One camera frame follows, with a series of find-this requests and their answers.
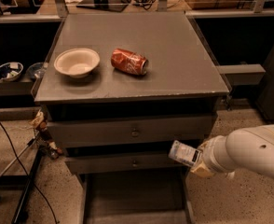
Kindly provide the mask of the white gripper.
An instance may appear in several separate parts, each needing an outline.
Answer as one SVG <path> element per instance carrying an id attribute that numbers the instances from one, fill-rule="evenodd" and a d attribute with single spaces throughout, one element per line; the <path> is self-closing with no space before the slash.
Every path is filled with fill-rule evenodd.
<path id="1" fill-rule="evenodd" d="M 227 168 L 218 162 L 214 153 L 224 143 L 224 137 L 214 137 L 200 144 L 197 149 L 202 151 L 201 158 L 203 163 L 192 167 L 191 173 L 203 178 L 212 177 L 214 173 L 227 173 Z"/>

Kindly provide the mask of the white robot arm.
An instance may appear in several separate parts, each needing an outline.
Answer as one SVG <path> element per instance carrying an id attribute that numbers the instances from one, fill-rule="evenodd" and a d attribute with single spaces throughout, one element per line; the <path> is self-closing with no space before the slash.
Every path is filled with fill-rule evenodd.
<path id="1" fill-rule="evenodd" d="M 191 172 L 200 177 L 232 174 L 244 168 L 274 179 L 274 125 L 238 129 L 199 146 L 202 152 Z"/>

